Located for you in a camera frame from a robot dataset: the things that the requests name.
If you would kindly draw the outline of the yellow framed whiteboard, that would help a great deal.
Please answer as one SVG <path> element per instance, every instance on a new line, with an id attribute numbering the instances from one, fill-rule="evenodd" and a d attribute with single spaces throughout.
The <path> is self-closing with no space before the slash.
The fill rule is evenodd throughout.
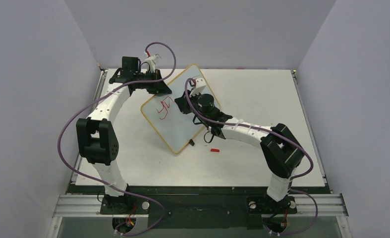
<path id="1" fill-rule="evenodd" d="M 181 113 L 175 103 L 175 99 L 183 95 L 188 78 L 203 78 L 206 88 L 202 92 L 214 95 L 200 67 L 191 64 L 167 83 L 171 94 L 153 96 L 140 108 L 142 115 L 174 154 L 180 153 L 204 127 L 202 124 L 195 125 L 192 122 L 194 114 Z"/>

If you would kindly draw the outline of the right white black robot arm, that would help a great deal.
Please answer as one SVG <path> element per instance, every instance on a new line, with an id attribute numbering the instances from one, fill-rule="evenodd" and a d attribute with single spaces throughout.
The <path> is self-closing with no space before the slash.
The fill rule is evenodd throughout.
<path id="1" fill-rule="evenodd" d="M 204 125 L 212 137 L 237 140 L 260 148 L 272 173 L 264 198 L 267 212 L 295 209 L 289 190 L 304 153 L 286 125 L 260 126 L 242 122 L 220 111 L 211 94 L 199 94 L 190 99 L 183 94 L 174 101 L 182 114 L 193 114 L 193 123 Z"/>

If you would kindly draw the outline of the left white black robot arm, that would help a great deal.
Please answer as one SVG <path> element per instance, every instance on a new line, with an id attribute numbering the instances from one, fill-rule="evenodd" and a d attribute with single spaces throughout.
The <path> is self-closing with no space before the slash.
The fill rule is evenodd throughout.
<path id="1" fill-rule="evenodd" d="M 156 68 L 160 60 L 158 54 L 148 55 L 144 61 L 137 57 L 123 57 L 122 66 L 109 80 L 106 99 L 101 100 L 87 118 L 76 122 L 79 153 L 106 182 L 102 207 L 119 214 L 132 211 L 134 205 L 130 195 L 125 194 L 128 184 L 116 161 L 119 142 L 113 122 L 122 105 L 137 89 L 145 89 L 153 95 L 172 93 Z"/>

